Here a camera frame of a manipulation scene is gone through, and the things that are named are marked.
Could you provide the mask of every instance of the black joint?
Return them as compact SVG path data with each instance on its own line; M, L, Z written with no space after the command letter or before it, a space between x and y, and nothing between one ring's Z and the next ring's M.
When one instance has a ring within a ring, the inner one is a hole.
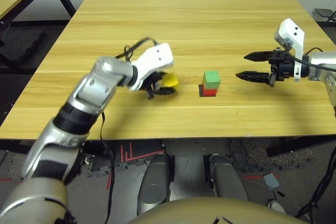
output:
M84 135L87 134L97 120L98 115L92 115L76 109L69 103L59 110L54 118L54 125L59 129L71 133Z
M132 86L135 84L137 78L138 78L138 69L136 66L132 66L133 67L133 76L132 79L130 80L130 83L128 84L128 86Z

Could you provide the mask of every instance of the floor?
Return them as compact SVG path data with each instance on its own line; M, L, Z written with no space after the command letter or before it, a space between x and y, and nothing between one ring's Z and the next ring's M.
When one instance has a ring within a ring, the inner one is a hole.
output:
M39 27L46 31L46 37L38 51L24 62L25 67L37 66L57 39L62 26ZM335 30L326 31L329 36L335 35ZM10 83L13 87L10 92L0 98L0 124L15 102L22 89L29 81L30 76L1 75L0 89L4 90ZM166 140L166 151L175 155L175 181L171 184L171 200L195 196L211 196L208 184L204 181L202 155L220 152L229 154L228 139L222 140ZM305 166L297 169L278 170L272 172L279 176L279 191L284 197L278 195L288 214L294 215L298 209L306 204L319 180L323 177L331 150L336 143L329 143L311 149L314 159ZM0 151L0 206L18 185L19 171L25 156L22 154L5 153ZM127 223L136 217L136 198L138 195L141 178L148 161L138 161L133 164L123 165L117 169L113 193L112 213L109 223ZM69 208L76 216L78 223L102 223L107 211L107 175L90 176L88 167L84 166L83 172L69 186ZM250 201L266 205L273 198L263 179L251 178L250 175L263 175L262 173L239 173L246 188ZM334 177L329 188L321 198L319 209L314 210L314 220L317 224L336 223L336 178Z

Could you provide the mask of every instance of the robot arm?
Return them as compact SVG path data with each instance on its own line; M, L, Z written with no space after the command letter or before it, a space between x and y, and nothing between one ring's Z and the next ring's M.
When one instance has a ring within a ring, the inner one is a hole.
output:
M245 59L252 61L268 61L271 72L259 73L243 71L236 76L246 81L261 82L274 87L276 81L294 77L299 81L307 77L311 81L322 81L327 88L331 105L336 107L336 52L318 52L303 54L305 33L291 20L284 20L275 34L275 41L285 50L277 48L273 51L252 52ZM289 52L295 50L295 56Z
M172 64L173 55L167 43L147 49L134 62L99 58L30 149L22 169L24 183L7 199L0 218L35 220L40 209L45 212L40 215L45 223L63 218L67 212L64 184L78 174L81 147L116 88L127 86L132 91L139 90L151 74ZM27 215L27 211L38 212Z

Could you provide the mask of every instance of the gray carpet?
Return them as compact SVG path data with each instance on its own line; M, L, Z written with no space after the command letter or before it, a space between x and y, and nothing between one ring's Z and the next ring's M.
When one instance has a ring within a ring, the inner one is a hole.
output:
M41 29L11 29L3 36L0 53L8 60L21 63L27 60L41 44L45 32Z
M235 168L243 173L269 172L272 170L303 168L314 159L314 154L309 149L268 157L266 148L274 141L274 138L231 139L229 141L229 150Z

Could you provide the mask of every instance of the black cable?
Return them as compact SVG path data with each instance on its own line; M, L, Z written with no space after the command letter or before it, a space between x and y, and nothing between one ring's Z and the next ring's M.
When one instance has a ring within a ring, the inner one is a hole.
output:
M125 59L127 61L130 61L131 57L133 56L133 52L140 47L142 44L144 44L147 41L152 41L154 43L154 45L156 46L158 44L158 42L154 39L152 39L151 37L145 37L142 40L138 41L137 43L135 43L133 46L125 46L124 47L124 52L122 54L119 54L116 56L116 58L122 58L125 57Z
M314 47L312 49L310 49L308 52L306 52L306 55L308 55L310 52L312 52L314 49L319 49L321 52L322 49L318 48L318 47ZM336 69L335 68L328 68L328 67L324 67L324 66L320 66L320 65L315 65L315 64L312 64L312 63L309 63L309 62L306 62L306 61L303 61L303 60L300 60L296 57L294 57L293 55L291 54L288 54L290 58L292 58L294 61L297 61L301 64L304 64L304 65L307 65L309 67L313 67L313 68L319 68L319 69L324 69L324 70L327 70L327 71L332 71L332 72L336 72Z
M310 201L299 210L299 212L295 216L296 218L301 218L303 215L309 214L310 223L314 224L314 222L313 222L313 208L318 207L318 202L321 199L321 197L323 196L327 187L329 186L335 170L336 170L336 147L333 150L333 152L331 153L326 174L324 175L324 177L319 182L319 184L318 184L316 190L314 191L314 194L311 197Z
M305 55L309 55L309 53L311 53L312 51L314 51L315 49L319 50L320 52L323 52L323 50L319 47L313 47L312 49L310 49L308 52L305 53Z
M104 146L104 151L105 151L105 156L110 158L111 161L111 179L110 179L110 190L109 190L109 201L108 201L108 209L107 209L107 216L105 220L105 224L109 221L110 214L111 214L111 207L112 207L112 193L113 193L113 187L114 187L114 177L115 177L115 170L114 170L114 153L110 149L110 147L104 142L103 137L102 137L102 129L104 126L105 122L105 114L104 112L101 113L102 117L102 123L101 123L101 128L100 128L100 141L102 145Z

